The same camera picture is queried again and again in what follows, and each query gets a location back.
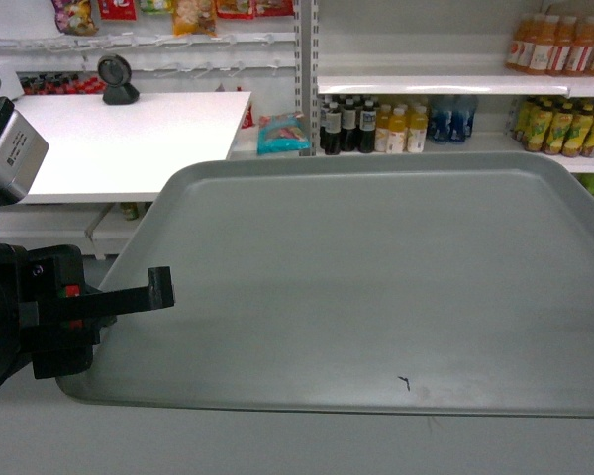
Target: small black mark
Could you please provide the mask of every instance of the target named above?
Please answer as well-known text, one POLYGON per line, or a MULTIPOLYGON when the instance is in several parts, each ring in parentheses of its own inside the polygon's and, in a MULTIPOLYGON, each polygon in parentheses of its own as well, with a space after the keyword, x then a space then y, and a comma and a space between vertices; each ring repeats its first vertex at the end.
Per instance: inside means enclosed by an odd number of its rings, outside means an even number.
POLYGON ((403 378, 402 376, 399 376, 398 379, 400 379, 401 381, 404 381, 405 383, 407 383, 407 391, 411 391, 412 387, 409 385, 409 378, 403 378))

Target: plastic tray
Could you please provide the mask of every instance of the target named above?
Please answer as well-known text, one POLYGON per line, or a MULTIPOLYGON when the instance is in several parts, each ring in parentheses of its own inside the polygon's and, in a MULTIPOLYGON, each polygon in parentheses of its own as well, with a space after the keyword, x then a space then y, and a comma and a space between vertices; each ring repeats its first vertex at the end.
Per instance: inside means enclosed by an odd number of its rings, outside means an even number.
POLYGON ((75 398, 159 407, 594 417, 594 200, 524 153, 203 163, 107 276, 170 265, 75 398))

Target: white table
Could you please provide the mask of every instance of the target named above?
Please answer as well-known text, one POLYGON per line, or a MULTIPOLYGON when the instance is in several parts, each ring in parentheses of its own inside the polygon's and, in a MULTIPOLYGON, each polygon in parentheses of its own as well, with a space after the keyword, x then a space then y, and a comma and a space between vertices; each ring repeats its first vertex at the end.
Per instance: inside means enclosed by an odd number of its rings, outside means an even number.
POLYGON ((49 143, 22 203, 152 201, 176 171, 229 156, 249 92, 26 96, 16 108, 49 143))

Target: blue package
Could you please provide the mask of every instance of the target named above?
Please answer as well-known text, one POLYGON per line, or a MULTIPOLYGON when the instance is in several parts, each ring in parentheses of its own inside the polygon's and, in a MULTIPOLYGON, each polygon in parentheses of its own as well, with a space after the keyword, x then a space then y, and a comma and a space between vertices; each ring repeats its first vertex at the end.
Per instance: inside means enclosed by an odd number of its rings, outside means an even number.
POLYGON ((291 113, 259 118, 257 153, 303 150, 310 148, 310 141, 304 134, 301 119, 303 114, 291 113))

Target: snack bag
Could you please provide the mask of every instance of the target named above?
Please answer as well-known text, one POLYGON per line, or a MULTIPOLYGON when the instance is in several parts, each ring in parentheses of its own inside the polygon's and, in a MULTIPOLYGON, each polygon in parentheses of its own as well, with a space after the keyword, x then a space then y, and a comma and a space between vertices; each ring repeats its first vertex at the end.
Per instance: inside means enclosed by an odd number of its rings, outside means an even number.
POLYGON ((57 29, 67 35, 90 36, 97 33, 90 0, 52 0, 57 29))
POLYGON ((150 15, 174 11, 173 0, 141 0, 139 7, 143 13, 150 15))
POLYGON ((216 35, 216 6, 213 0, 174 0, 175 35, 216 35))
POLYGON ((254 0, 217 0, 218 16, 226 19, 252 20, 254 0))
POLYGON ((278 151, 303 150, 310 147, 301 124, 304 115, 300 112, 280 116, 261 116, 257 153, 275 153, 278 151))
POLYGON ((285 17, 294 14, 292 0, 256 0, 257 17, 285 17))

